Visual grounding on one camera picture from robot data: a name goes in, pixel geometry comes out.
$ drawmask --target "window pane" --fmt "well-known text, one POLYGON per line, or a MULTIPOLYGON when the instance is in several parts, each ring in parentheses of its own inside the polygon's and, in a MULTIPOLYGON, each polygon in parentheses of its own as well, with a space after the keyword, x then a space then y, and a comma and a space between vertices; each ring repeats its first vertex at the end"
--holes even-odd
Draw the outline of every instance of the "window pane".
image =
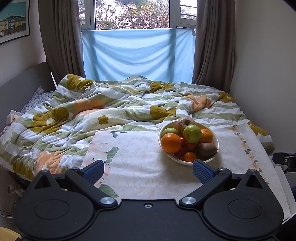
POLYGON ((78 2, 79 6, 79 18, 80 18, 80 24, 85 24, 85 7, 84 7, 84 0, 79 0, 78 2))
POLYGON ((181 5, 187 5, 197 8, 197 0, 180 0, 181 5))
POLYGON ((182 18, 190 18, 190 19, 196 19, 196 8, 195 7, 186 7, 181 5, 181 15, 188 14, 188 15, 193 15, 193 16, 187 16, 187 17, 182 17, 182 18))
POLYGON ((169 0, 95 0, 96 29, 168 28, 169 0))
POLYGON ((184 15, 184 14, 181 14, 180 17, 181 18, 188 18, 188 19, 194 19, 194 20, 196 20, 196 17, 194 17, 194 16, 188 16, 188 15, 184 15))

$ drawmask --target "white cloth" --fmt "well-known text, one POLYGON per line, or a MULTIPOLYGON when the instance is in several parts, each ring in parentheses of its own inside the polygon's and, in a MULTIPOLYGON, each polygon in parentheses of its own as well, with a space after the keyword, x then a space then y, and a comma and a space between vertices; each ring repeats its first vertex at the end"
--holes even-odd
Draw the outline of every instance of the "white cloth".
MULTIPOLYGON (((215 129, 220 143, 211 166, 226 167, 233 173, 257 169, 284 210, 290 210, 276 171, 263 146, 247 124, 215 129)), ((168 158, 158 144, 158 132, 98 131, 88 149, 82 167, 94 160, 105 162, 105 172, 95 186, 117 201, 121 199, 179 199, 202 184, 191 166, 168 158)))

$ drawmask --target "green apple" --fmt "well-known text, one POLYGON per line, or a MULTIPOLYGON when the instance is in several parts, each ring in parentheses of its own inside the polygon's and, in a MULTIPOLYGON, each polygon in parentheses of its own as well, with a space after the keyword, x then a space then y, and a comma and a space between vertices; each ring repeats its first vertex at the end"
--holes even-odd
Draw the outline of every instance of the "green apple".
POLYGON ((200 140, 202 136, 202 131, 196 125, 189 125, 185 127, 183 131, 183 136, 187 142, 196 143, 200 140))
POLYGON ((175 128, 167 128, 163 130, 163 132, 161 133, 161 137, 168 133, 174 133, 176 135, 179 135, 179 132, 175 128))

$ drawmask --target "curtain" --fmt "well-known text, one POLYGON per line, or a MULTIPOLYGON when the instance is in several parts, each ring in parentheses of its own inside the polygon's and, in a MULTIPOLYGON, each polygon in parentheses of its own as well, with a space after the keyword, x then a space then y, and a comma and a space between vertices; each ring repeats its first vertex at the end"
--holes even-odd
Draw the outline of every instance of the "curtain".
POLYGON ((56 83, 67 74, 85 77, 78 0, 39 0, 39 23, 56 83))
POLYGON ((234 65, 234 0, 197 0, 192 82, 229 93, 234 65))
POLYGON ((85 74, 124 80, 133 74, 163 82, 192 82, 195 32, 190 28, 82 31, 85 74))

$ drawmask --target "fruit bowl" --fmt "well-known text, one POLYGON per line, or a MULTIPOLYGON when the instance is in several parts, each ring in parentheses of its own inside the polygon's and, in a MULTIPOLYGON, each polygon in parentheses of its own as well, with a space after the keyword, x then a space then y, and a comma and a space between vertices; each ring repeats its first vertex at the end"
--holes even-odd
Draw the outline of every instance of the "fruit bowl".
MULTIPOLYGON (((159 143, 159 145, 160 145, 160 140, 161 140, 161 137, 162 137, 162 132, 163 132, 163 130, 165 130, 165 129, 167 129, 167 128, 170 128, 170 127, 171 127, 171 128, 176 128, 176 123, 177 123, 177 121, 178 121, 178 120, 174 120, 174 121, 172 121, 172 122, 166 124, 165 126, 163 126, 163 127, 160 129, 160 132, 159 132, 159 134, 158 134, 158 143, 159 143)), ((217 153, 216 153, 212 158, 210 158, 210 159, 204 161, 205 163, 208 163, 208 162, 210 162, 211 160, 213 160, 213 159, 218 155, 218 153, 219 153, 219 148, 220 148, 219 141, 218 141, 218 138, 217 138, 216 134, 215 134, 212 130, 210 130, 208 127, 206 127, 206 126, 203 125, 203 124, 197 123, 197 122, 196 122, 196 125, 197 125, 200 129, 207 129, 207 130, 211 131, 211 133, 213 134, 213 141, 212 141, 212 143, 215 144, 215 146, 216 146, 217 149, 218 149, 218 150, 217 150, 217 153)), ((163 152, 164 152, 169 158, 171 158, 171 159, 172 159, 173 161, 175 161, 175 162, 178 162, 178 163, 180 163, 180 164, 187 165, 187 166, 192 166, 192 164, 193 164, 192 162, 182 161, 182 160, 176 158, 172 153, 165 152, 164 150, 163 150, 163 152)))

